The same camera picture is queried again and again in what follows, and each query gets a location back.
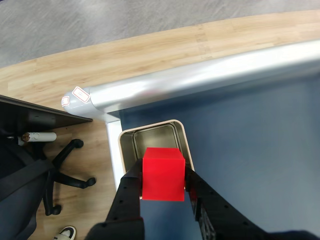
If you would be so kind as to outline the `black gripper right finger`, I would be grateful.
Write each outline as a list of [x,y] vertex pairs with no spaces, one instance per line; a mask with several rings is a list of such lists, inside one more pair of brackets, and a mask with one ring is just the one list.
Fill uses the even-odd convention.
[[228,203],[191,168],[185,169],[195,221],[204,240],[318,240],[305,230],[266,232]]

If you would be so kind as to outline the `taped-tip black gripper left finger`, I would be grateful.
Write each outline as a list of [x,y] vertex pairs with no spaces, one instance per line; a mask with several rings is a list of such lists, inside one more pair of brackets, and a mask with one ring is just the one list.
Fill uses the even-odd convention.
[[138,159],[121,178],[104,222],[88,232],[87,240],[143,240],[145,225],[140,211],[142,160]]

